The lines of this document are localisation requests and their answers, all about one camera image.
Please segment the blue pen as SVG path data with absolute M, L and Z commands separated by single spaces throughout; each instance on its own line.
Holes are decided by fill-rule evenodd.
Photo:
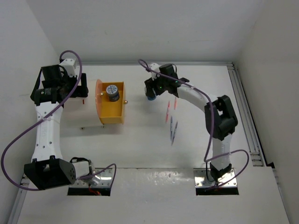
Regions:
M 173 117 L 171 115 L 171 118 L 170 118 L 170 140 L 172 142 L 172 139 L 173 139 Z

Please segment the orange drawer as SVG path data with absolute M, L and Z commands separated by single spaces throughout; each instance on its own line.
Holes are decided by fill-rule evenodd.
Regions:
M 106 88 L 115 85 L 119 93 L 119 99 L 110 101 Z M 102 82 L 96 80 L 95 85 L 95 105 L 98 117 L 102 124 L 124 124 L 126 89 L 124 82 Z

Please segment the red pen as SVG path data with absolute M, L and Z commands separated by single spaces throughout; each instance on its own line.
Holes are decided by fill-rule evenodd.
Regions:
M 166 116 L 165 116 L 165 123 L 168 122 L 168 119 L 169 119 L 169 112 L 170 112 L 170 101 L 168 101 L 168 104 L 167 104 L 167 111 L 166 111 Z
M 177 98 L 175 97 L 173 109 L 176 110 L 176 108 L 177 108 Z

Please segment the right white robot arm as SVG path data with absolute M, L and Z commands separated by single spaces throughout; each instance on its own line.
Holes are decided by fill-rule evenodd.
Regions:
M 154 100 L 156 96 L 168 92 L 188 101 L 204 113 L 206 130 L 210 135 L 207 150 L 213 152 L 212 158 L 204 157 L 204 162 L 210 164 L 211 177 L 215 181 L 219 180 L 232 168 L 230 143 L 238 125 L 230 98 L 227 95 L 208 95 L 197 89 L 188 79 L 178 77 L 173 64 L 147 64 L 144 61 L 140 63 L 151 73 L 151 78 L 144 82 L 148 100 Z

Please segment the blue tape jar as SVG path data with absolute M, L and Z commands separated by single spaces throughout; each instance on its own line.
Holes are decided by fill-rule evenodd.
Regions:
M 153 94 L 153 95 L 150 95 L 150 96 L 147 96 L 147 99 L 149 100 L 149 101 L 153 101 L 153 100 L 155 100 L 156 99 L 156 94 Z
M 111 84 L 106 88 L 106 93 L 111 102 L 116 102 L 120 98 L 118 87 L 114 84 Z

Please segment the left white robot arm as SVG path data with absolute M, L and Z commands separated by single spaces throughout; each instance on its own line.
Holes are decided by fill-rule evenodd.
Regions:
M 91 161 L 72 158 L 65 161 L 60 149 L 60 120 L 64 100 L 88 95 L 86 74 L 78 79 L 75 66 L 60 63 L 41 68 L 31 93 L 36 105 L 36 146 L 31 163 L 24 165 L 24 173 L 39 189 L 46 190 L 74 184 L 80 177 L 91 174 Z

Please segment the round drawer cabinet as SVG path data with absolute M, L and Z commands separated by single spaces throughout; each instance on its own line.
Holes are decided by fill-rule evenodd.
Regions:
M 99 79 L 87 81 L 86 98 L 69 98 L 65 104 L 60 124 L 68 128 L 101 126 L 103 82 Z

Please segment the grey pen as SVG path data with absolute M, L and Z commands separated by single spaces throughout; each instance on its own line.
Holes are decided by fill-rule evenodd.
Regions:
M 178 121 L 176 122 L 173 133 L 172 133 L 172 139 L 171 139 L 171 145 L 172 146 L 173 146 L 174 139 L 175 139 L 175 136 L 176 136 L 177 128 L 178 128 Z

